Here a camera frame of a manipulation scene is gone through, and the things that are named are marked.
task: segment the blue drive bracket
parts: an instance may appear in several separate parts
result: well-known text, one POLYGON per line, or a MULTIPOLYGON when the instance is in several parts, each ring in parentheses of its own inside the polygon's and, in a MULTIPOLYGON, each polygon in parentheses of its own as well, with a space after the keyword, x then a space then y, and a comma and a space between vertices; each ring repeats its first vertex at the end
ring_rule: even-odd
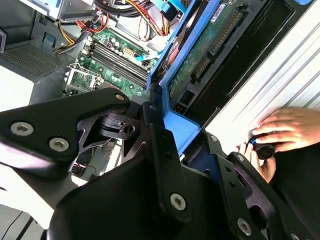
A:
MULTIPOLYGON (((153 71, 149 75, 147 80, 147 89, 149 89, 151 85, 152 76, 157 71, 160 63, 164 60, 166 53, 170 50, 175 36, 177 36, 177 34, 184 26, 184 22, 186 21, 187 16, 190 14, 192 6, 195 4, 195 2, 195 0, 191 2, 190 6, 188 7, 188 9, 182 17, 179 26, 172 34, 167 46, 165 47, 162 56, 160 57, 156 66, 153 68, 153 71)), ((198 135, 201 128, 199 124, 197 124, 196 122, 191 121, 190 119, 171 109, 168 86, 174 78, 174 76, 176 75, 178 69, 188 56, 189 52, 197 42, 201 33, 212 19, 219 5, 219 2, 219 0, 209 1, 201 17, 199 18, 198 22, 196 23, 189 37, 184 43, 182 49, 180 50, 179 54, 174 60, 172 66, 168 69, 167 73, 164 75, 163 79, 160 82, 160 86, 162 88, 162 116, 164 120, 164 125, 166 129, 170 130, 173 133, 179 155, 181 155, 184 152, 184 150, 191 143, 191 141, 198 135)))

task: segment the motherboard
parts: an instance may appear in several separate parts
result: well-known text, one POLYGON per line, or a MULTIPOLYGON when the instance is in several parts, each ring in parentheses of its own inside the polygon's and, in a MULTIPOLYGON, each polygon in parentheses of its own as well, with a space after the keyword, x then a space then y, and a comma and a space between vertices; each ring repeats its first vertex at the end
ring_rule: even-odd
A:
POLYGON ((157 59, 139 61, 149 53, 111 29, 89 36, 77 63, 69 66, 66 96, 116 88, 128 97, 144 96, 147 77, 157 59))

